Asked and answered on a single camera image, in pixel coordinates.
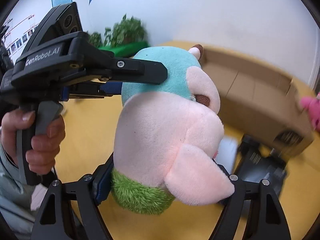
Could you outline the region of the grey jacket forearm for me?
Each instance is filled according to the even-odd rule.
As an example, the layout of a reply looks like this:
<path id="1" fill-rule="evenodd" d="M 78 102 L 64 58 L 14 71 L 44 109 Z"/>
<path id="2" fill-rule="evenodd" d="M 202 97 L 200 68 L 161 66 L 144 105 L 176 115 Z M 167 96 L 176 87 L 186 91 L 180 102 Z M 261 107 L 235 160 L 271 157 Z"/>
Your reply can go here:
<path id="1" fill-rule="evenodd" d="M 30 239 L 39 207 L 32 209 L 36 187 L 20 181 L 18 167 L 1 146 L 1 214 L 18 239 Z"/>

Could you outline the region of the person's left hand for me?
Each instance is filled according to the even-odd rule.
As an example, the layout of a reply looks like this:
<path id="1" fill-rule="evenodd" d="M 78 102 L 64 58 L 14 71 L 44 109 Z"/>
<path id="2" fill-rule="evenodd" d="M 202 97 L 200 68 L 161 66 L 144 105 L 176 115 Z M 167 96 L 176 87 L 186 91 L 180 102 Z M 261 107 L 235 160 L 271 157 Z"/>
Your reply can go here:
<path id="1" fill-rule="evenodd" d="M 18 164 L 16 132 L 30 128 L 34 121 L 34 111 L 24 113 L 20 109 L 6 113 L 2 119 L 1 143 L 15 165 Z M 52 121 L 44 134 L 34 136 L 31 139 L 31 150 L 25 155 L 29 169 L 39 175 L 48 174 L 55 165 L 55 157 L 60 152 L 60 144 L 65 136 L 62 116 Z"/>

